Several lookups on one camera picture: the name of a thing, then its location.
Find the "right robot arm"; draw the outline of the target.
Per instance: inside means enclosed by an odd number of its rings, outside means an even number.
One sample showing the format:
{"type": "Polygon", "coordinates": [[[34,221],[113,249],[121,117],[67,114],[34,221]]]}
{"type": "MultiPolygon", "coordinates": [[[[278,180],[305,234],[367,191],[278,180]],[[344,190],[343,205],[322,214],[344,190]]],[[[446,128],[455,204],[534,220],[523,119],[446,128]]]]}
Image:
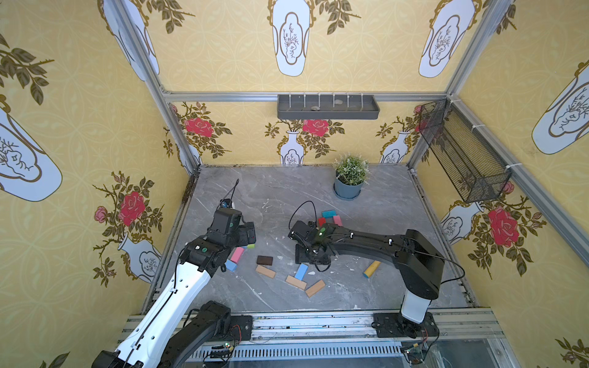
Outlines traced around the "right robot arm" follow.
{"type": "Polygon", "coordinates": [[[445,258],[419,231],[379,235],[327,223],[319,227],[297,221],[288,237],[300,248],[303,262],[330,265],[333,256],[350,255],[394,266],[406,288],[403,320],[421,324],[440,294],[445,258]]]}

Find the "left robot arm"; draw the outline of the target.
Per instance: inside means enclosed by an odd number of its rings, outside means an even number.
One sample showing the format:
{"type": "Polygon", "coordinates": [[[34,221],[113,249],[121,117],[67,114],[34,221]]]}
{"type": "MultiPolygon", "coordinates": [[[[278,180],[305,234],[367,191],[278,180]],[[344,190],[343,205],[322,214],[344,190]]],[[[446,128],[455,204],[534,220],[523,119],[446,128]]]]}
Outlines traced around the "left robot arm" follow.
{"type": "Polygon", "coordinates": [[[101,351],[92,365],[178,367],[205,342],[228,334],[231,310],[214,301],[200,307],[185,326],[180,323],[232,251],[255,241],[253,222],[246,222],[239,210],[218,208],[206,234],[186,244],[172,278],[143,320],[115,351],[101,351]]]}

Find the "dark brown block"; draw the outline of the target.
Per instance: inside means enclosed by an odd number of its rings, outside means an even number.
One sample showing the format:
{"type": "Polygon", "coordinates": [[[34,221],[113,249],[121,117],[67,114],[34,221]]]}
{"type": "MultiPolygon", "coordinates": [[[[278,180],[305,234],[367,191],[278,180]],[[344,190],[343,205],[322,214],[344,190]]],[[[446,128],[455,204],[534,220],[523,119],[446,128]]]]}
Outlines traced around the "dark brown block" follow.
{"type": "Polygon", "coordinates": [[[259,255],[256,259],[256,264],[257,265],[264,265],[264,266],[272,266],[273,265],[273,257],[259,255]]]}

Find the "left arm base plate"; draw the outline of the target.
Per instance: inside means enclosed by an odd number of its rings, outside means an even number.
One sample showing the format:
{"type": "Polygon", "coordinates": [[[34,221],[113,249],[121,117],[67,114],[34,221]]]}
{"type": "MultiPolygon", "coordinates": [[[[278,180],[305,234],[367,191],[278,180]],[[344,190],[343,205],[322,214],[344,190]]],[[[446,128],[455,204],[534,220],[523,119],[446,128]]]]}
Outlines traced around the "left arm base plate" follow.
{"type": "Polygon", "coordinates": [[[236,340],[238,342],[250,341],[253,331],[253,316],[232,315],[229,319],[229,327],[221,334],[223,340],[236,340]]]}

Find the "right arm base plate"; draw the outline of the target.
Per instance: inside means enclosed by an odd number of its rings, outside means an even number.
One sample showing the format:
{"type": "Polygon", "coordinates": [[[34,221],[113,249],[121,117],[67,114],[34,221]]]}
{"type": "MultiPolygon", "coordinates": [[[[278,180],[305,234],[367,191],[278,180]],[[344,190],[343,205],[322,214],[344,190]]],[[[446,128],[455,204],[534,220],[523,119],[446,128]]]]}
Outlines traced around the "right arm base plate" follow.
{"type": "Polygon", "coordinates": [[[412,322],[401,313],[376,313],[373,315],[371,327],[379,338],[409,337],[424,340],[426,337],[438,337],[440,329],[430,312],[426,312],[423,322],[412,322]]]}

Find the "teal block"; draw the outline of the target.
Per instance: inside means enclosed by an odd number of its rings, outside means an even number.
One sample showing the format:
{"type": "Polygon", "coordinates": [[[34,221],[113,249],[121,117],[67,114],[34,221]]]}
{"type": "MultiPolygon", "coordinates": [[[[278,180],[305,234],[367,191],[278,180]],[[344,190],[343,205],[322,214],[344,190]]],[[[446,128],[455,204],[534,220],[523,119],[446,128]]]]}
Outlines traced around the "teal block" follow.
{"type": "Polygon", "coordinates": [[[333,218],[334,216],[337,215],[336,211],[334,211],[334,210],[323,211],[321,214],[322,214],[322,217],[325,219],[333,218]]]}

